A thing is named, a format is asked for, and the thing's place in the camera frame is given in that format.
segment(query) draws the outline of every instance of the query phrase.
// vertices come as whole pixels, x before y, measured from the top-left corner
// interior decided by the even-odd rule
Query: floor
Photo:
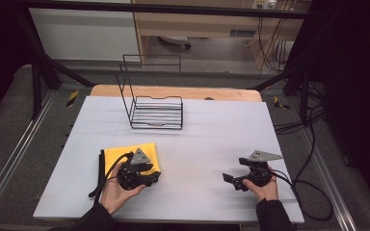
[[[180,54],[184,74],[179,78],[139,79],[138,84],[245,89],[256,86],[277,74],[276,71],[270,70],[258,71],[249,49],[243,46],[243,40],[190,38],[190,42],[192,48],[188,50],[183,46],[168,44],[159,38],[153,38],[148,52],[159,55]],[[64,62],[64,64],[96,83],[116,83],[116,68],[112,63]],[[45,111],[42,122],[33,124],[30,119],[33,103],[30,76],[29,68],[19,69],[13,85],[0,104],[0,173],[4,167],[11,169],[7,177],[10,180],[4,182],[5,187],[0,189],[0,230],[46,230],[51,226],[72,224],[71,221],[36,220],[32,214],[39,202],[39,195],[44,190],[51,171],[62,153],[67,134],[72,129],[71,125],[84,103],[85,95],[90,93],[90,89],[61,75],[63,86],[59,90],[47,92],[46,95],[52,97],[52,103]],[[280,81],[261,92],[275,125],[298,120],[294,108],[299,97],[283,95],[281,89],[284,84],[284,81]],[[79,95],[73,106],[67,107],[66,102],[74,90],[79,90]],[[282,107],[275,107],[275,96],[278,97]],[[317,99],[310,100],[310,106],[318,103]],[[32,132],[33,138],[26,146],[17,146],[20,140],[25,139],[22,136],[30,124],[38,127],[35,132]],[[277,136],[292,176],[298,173],[308,157],[308,138],[311,137],[308,131],[307,128]],[[337,212],[342,211],[343,208],[336,208],[334,216],[328,221],[317,221],[305,217],[305,224],[299,224],[298,229],[370,230],[370,191],[368,187],[356,168],[345,166],[344,157],[330,130],[328,119],[320,119],[314,123],[314,131],[318,157],[310,162],[302,178],[327,192],[329,187],[328,184],[326,186],[326,176],[323,175],[324,171],[320,170],[319,161],[325,163],[327,173],[330,174],[345,205],[344,210],[348,210],[350,215],[346,219],[349,218],[354,226],[344,227],[340,223],[343,218]],[[8,168],[6,164],[13,158],[16,150],[19,151],[21,159],[14,160],[16,164]],[[299,186],[298,190],[302,192],[304,209],[307,212],[316,217],[324,217],[328,213],[328,204],[317,191],[306,185]],[[210,230],[223,228],[210,227],[212,228]],[[128,226],[127,229],[135,230],[135,227]],[[244,230],[257,230],[257,227],[244,226]]]

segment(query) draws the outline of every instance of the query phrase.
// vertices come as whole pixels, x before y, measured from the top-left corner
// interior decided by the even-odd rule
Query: yellow cloth
[[[122,155],[129,152],[134,152],[137,150],[137,148],[141,148],[143,152],[146,154],[146,156],[151,161],[150,163],[153,164],[153,167],[151,170],[143,171],[141,172],[142,175],[149,175],[155,171],[160,171],[159,165],[158,165],[158,159],[157,159],[157,152],[155,148],[154,142],[134,145],[134,146],[125,146],[125,147],[112,147],[104,149],[104,161],[105,161],[105,172],[104,175],[107,174],[110,167],[113,165],[113,163]]]

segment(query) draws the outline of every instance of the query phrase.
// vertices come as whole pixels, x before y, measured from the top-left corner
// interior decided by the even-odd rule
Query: metal wire rack
[[[139,55],[123,56],[124,63],[119,65],[120,73],[117,74],[117,81],[131,127],[134,129],[182,129],[183,102],[180,96],[166,96],[161,98],[147,95],[135,96],[131,84],[131,78],[135,76],[151,77],[155,74],[161,74],[161,70],[155,68],[156,66],[173,67],[175,68],[175,72],[179,74],[180,56],[158,56],[163,57],[163,60],[167,61],[159,64],[129,64],[126,60],[128,56],[139,57]],[[147,66],[152,66],[154,73],[138,70],[144,69]]]

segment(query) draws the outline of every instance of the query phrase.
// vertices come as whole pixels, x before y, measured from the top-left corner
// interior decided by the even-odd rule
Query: white table
[[[159,182],[114,214],[129,222],[250,223],[257,221],[251,192],[236,192],[222,173],[249,173],[239,157],[255,149],[281,154],[265,103],[184,99],[182,130],[134,130],[120,97],[88,96],[42,194],[35,218],[80,218],[93,205],[98,154],[108,147],[155,142]],[[269,165],[288,175],[283,160]],[[292,222],[304,222],[289,186],[279,198]]]

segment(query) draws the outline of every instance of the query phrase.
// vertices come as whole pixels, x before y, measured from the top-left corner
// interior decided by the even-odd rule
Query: sleeve
[[[261,200],[256,206],[256,213],[262,231],[296,230],[279,200]]]
[[[97,203],[69,229],[54,228],[49,231],[111,231],[115,226],[107,210]]]

